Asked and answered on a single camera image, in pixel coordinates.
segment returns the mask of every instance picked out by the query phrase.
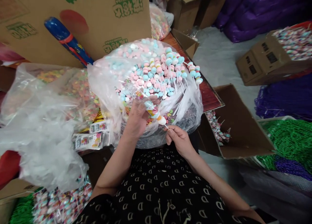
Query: black patterned clothing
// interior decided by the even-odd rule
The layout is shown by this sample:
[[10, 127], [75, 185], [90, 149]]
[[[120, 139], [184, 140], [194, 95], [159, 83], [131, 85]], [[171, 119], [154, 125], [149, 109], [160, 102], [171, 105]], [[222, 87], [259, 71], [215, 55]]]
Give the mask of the black patterned clothing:
[[93, 198], [75, 224], [259, 223], [234, 217], [219, 194], [193, 173], [174, 145], [135, 150], [115, 196]]

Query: table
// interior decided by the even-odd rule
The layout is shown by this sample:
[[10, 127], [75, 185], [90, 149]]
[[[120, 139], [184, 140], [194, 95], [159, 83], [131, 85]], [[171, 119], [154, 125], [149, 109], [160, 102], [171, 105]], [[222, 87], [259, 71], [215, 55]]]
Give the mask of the table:
[[[175, 48], [177, 52], [185, 58], [186, 63], [190, 62], [189, 57], [185, 54], [183, 48], [180, 46], [180, 44], [177, 42], [177, 40], [173, 37], [171, 33], [169, 33], [162, 40], [162, 42], [170, 44], [173, 48]], [[220, 97], [217, 95], [214, 89], [210, 86], [205, 77], [202, 75], [201, 78], [203, 79], [203, 82], [199, 85], [199, 89], [201, 91], [203, 112], [205, 113], [207, 111], [214, 110], [224, 106], [223, 101], [220, 99]]]

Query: plastic wrap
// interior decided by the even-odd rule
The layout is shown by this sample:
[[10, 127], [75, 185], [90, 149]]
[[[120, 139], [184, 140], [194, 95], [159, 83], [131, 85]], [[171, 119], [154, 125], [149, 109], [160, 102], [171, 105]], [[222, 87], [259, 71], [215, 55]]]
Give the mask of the plastic wrap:
[[55, 65], [17, 68], [1, 106], [0, 155], [6, 150], [21, 155], [20, 178], [50, 191], [81, 185], [76, 180], [84, 179], [88, 166], [74, 152], [71, 137], [99, 108], [86, 77], [86, 70]]
[[[130, 80], [133, 67], [141, 67], [144, 60], [160, 57], [168, 47], [168, 44], [156, 40], [137, 40], [120, 46], [109, 55], [95, 61], [93, 65], [88, 65], [90, 88], [99, 97], [103, 116], [108, 116], [110, 120], [111, 142], [115, 147], [126, 125], [132, 99], [137, 96], [137, 92], [141, 92]], [[199, 126], [203, 111], [200, 91], [192, 79], [188, 75], [187, 79], [182, 81], [183, 86], [181, 83], [172, 83], [172, 86], [175, 86], [175, 94], [162, 100], [157, 106], [160, 115], [167, 118], [168, 125], [177, 125], [188, 133]], [[119, 90], [125, 94], [125, 101], [116, 95]], [[164, 126], [150, 118], [137, 148], [149, 149], [165, 144], [163, 128]]]
[[155, 4], [149, 3], [150, 24], [152, 27], [152, 38], [162, 40], [170, 32], [170, 26], [163, 11]]

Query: white candy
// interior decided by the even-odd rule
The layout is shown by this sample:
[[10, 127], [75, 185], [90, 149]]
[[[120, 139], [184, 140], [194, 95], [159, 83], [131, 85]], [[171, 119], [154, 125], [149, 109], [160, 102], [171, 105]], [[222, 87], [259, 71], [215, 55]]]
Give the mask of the white candy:
[[162, 118], [160, 120], [157, 121], [159, 125], [165, 125], [166, 124], [166, 119], [164, 118], [164, 116], [162, 116]]

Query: gray floor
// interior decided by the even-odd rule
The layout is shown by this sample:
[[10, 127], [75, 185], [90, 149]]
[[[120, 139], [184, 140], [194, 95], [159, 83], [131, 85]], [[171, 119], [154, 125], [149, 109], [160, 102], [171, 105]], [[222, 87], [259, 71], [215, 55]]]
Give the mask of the gray floor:
[[[196, 37], [200, 45], [193, 61], [201, 67], [202, 75], [211, 86], [232, 83], [245, 105], [254, 117], [259, 119], [255, 115], [254, 99], [258, 96], [260, 86], [244, 86], [235, 61], [247, 52], [252, 45], [261, 40], [264, 35], [260, 35], [253, 40], [234, 44], [218, 29], [209, 27], [198, 31]], [[200, 151], [200, 155], [220, 177], [242, 195], [240, 190], [244, 186], [244, 182], [234, 161], [224, 160], [202, 151]], [[248, 197], [243, 196], [243, 198], [249, 202]]]

